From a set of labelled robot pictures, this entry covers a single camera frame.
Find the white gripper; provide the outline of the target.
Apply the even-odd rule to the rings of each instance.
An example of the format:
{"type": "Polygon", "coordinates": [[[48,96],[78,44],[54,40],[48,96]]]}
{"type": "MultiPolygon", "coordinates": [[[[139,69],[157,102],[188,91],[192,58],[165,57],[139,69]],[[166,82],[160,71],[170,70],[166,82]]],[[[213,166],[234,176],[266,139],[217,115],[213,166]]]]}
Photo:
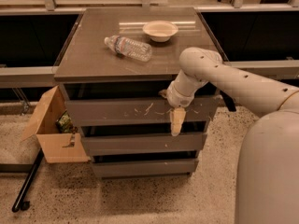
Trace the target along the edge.
{"type": "Polygon", "coordinates": [[[174,107],[170,112],[171,135],[178,136],[186,116],[184,108],[190,105],[194,97],[180,94],[175,88],[174,81],[170,83],[167,90],[161,90],[158,93],[163,98],[166,98],[168,103],[174,107]]]}

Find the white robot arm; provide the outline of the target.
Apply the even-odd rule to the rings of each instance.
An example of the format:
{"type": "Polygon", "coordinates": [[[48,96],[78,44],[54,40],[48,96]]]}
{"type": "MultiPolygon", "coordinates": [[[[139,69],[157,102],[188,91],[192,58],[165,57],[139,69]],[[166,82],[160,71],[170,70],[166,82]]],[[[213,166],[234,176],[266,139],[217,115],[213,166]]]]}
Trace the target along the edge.
{"type": "Polygon", "coordinates": [[[238,158],[235,224],[299,224],[299,88],[225,65],[216,51],[187,48],[164,91],[179,135],[185,108],[211,83],[259,119],[238,158]]]}

